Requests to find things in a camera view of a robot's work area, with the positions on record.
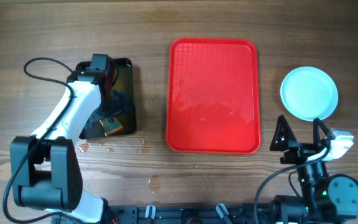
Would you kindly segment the green and orange sponge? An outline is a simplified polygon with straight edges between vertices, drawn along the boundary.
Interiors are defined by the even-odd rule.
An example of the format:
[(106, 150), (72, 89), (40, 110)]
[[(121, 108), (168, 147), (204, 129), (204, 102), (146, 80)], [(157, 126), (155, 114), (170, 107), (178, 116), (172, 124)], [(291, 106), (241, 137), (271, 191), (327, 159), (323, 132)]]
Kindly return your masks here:
[(104, 132), (107, 136), (116, 135), (124, 129), (123, 125), (116, 117), (104, 118), (101, 120), (101, 124), (103, 125)]

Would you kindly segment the light blue plate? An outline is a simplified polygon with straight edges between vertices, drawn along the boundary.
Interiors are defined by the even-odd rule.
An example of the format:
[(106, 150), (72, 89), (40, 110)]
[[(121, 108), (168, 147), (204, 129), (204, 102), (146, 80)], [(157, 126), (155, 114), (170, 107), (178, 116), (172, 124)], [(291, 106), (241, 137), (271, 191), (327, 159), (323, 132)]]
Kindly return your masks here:
[(298, 67), (289, 72), (280, 87), (284, 107), (304, 121), (331, 116), (339, 102), (333, 79), (315, 67)]

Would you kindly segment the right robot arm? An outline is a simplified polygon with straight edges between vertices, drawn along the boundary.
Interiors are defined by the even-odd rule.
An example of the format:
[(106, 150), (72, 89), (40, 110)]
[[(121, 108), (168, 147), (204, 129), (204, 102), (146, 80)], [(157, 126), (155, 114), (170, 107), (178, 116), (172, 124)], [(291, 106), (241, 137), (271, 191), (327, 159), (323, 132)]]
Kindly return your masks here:
[(328, 129), (316, 118), (313, 142), (296, 140), (284, 116), (279, 116), (271, 151), (283, 152), (281, 164), (295, 166), (301, 195), (277, 195), (268, 218), (276, 223), (344, 223), (358, 215), (358, 181), (348, 175), (329, 175), (326, 163), (341, 158), (353, 145), (349, 131)]

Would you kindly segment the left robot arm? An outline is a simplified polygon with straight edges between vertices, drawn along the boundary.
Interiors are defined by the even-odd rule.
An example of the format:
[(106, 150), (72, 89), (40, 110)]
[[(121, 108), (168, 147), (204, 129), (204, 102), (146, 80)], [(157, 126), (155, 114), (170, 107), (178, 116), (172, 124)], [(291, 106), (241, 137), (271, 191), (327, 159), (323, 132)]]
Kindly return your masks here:
[(83, 188), (76, 142), (136, 131), (132, 62), (94, 54), (80, 62), (63, 82), (65, 92), (49, 117), (29, 136), (10, 145), (11, 177), (7, 201), (44, 211), (52, 223), (117, 223), (105, 198)]

